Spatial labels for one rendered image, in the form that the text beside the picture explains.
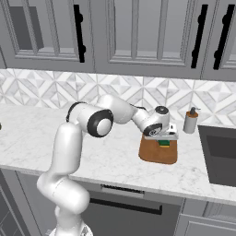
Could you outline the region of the grey lower cupboard door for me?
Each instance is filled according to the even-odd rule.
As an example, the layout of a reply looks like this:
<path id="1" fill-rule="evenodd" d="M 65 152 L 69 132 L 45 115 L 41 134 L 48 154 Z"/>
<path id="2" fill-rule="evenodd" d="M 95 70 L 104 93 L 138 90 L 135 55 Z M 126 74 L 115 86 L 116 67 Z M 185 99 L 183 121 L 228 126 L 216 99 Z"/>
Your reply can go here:
<path id="1" fill-rule="evenodd" d="M 37 189 L 39 177 L 32 172 L 2 169 L 4 179 L 30 236 L 49 236 L 56 227 L 55 204 Z"/>
<path id="2" fill-rule="evenodd" d="M 236 206 L 185 198 L 173 236 L 236 236 Z"/>

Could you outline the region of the grey soap dispenser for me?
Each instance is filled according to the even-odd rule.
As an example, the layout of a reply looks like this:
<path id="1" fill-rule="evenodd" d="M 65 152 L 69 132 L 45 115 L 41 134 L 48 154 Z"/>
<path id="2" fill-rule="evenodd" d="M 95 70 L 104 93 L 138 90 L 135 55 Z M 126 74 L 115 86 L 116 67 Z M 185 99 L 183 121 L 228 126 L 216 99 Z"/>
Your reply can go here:
<path id="1" fill-rule="evenodd" d="M 195 132 L 199 108 L 192 107 L 185 115 L 183 131 L 186 134 L 193 134 Z"/>

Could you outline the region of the grey dishwasher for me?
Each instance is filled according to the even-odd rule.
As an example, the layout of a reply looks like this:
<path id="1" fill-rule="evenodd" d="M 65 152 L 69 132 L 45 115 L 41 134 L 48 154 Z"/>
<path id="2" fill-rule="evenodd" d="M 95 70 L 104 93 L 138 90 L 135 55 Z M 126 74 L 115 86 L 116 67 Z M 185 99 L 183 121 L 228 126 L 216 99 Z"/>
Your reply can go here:
<path id="1" fill-rule="evenodd" d="M 159 209 L 162 215 L 89 203 L 82 218 L 94 236 L 173 236 L 183 199 L 113 185 L 79 182 L 90 198 Z"/>

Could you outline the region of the grey glass-front cupboard door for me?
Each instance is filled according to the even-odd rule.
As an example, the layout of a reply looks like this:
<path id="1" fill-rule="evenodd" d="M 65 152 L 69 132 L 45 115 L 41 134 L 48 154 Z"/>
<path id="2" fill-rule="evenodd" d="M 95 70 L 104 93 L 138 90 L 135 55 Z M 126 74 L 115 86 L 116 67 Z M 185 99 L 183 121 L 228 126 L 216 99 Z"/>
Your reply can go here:
<path id="1" fill-rule="evenodd" d="M 83 15 L 79 62 L 73 5 Z M 8 68 L 95 71 L 90 0 L 0 0 L 0 50 Z"/>

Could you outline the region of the grey panelled cupboard door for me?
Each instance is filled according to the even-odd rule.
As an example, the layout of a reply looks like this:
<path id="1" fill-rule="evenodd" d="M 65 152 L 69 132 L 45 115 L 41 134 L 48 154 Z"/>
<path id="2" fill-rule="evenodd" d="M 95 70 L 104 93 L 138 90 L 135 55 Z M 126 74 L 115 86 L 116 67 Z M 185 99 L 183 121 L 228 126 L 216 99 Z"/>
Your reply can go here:
<path id="1" fill-rule="evenodd" d="M 234 14 L 219 70 L 214 70 L 214 52 L 218 48 L 222 31 L 221 20 L 226 14 L 228 5 L 235 5 Z M 201 78 L 205 80 L 236 81 L 236 0 L 217 0 Z"/>
<path id="2" fill-rule="evenodd" d="M 201 0 L 90 0 L 99 74 L 199 78 Z"/>

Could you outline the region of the brown wooden cutting board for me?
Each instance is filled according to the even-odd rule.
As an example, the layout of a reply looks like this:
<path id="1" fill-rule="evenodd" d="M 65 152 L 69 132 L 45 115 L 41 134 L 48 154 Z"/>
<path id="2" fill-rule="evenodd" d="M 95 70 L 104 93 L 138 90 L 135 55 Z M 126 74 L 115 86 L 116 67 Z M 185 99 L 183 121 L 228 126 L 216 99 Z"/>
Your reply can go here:
<path id="1" fill-rule="evenodd" d="M 161 146 L 158 141 L 142 136 L 138 156 L 144 161 L 173 164 L 178 157 L 177 141 L 171 140 L 169 146 Z"/>

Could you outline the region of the dark grey sink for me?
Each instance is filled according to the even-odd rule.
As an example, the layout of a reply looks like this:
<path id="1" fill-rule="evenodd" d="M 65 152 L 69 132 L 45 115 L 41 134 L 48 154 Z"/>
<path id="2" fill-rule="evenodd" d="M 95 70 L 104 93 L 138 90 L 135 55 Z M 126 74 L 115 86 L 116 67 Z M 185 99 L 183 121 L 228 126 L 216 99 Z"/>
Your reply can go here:
<path id="1" fill-rule="evenodd" d="M 208 180 L 236 187 L 236 129 L 199 125 Z"/>

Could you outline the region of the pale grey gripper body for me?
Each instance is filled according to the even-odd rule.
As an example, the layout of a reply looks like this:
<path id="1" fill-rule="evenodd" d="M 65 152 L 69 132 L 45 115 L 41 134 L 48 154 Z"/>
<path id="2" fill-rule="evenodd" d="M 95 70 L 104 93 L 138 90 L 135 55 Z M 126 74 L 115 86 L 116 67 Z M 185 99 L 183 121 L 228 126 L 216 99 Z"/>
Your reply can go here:
<path id="1" fill-rule="evenodd" d="M 177 140 L 178 138 L 178 134 L 174 132 L 157 134 L 156 136 L 145 136 L 146 140 Z"/>

